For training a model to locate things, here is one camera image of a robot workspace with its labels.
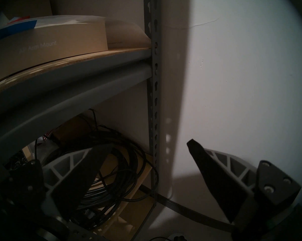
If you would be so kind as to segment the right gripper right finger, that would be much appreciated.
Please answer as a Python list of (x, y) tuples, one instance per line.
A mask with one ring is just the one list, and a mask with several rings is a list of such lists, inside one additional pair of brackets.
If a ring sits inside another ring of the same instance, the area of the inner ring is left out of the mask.
[(194, 139), (187, 147), (230, 223), (271, 218), (288, 208), (301, 190), (299, 183), (268, 160), (254, 167), (237, 156), (205, 149)]

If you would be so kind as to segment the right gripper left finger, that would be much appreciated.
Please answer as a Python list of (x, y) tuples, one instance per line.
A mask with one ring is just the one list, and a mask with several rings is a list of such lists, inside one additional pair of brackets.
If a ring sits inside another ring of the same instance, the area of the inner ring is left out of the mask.
[(0, 193), (33, 215), (69, 220), (90, 189), (113, 144), (62, 155), (45, 166), (31, 160), (10, 171)]

